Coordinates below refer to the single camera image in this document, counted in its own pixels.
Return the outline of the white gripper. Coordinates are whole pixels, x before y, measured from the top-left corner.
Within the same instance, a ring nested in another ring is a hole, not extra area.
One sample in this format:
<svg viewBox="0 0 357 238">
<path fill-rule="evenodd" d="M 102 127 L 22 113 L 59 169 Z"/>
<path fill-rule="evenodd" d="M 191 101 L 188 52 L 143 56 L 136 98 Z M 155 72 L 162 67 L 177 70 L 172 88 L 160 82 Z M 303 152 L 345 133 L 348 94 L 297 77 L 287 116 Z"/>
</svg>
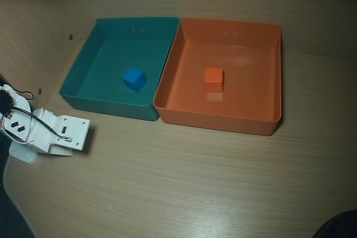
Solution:
<svg viewBox="0 0 357 238">
<path fill-rule="evenodd" d="M 2 115 L 2 132 L 12 141 L 28 145 L 35 141 L 31 127 L 38 117 L 27 110 L 13 109 L 8 115 Z"/>
</svg>

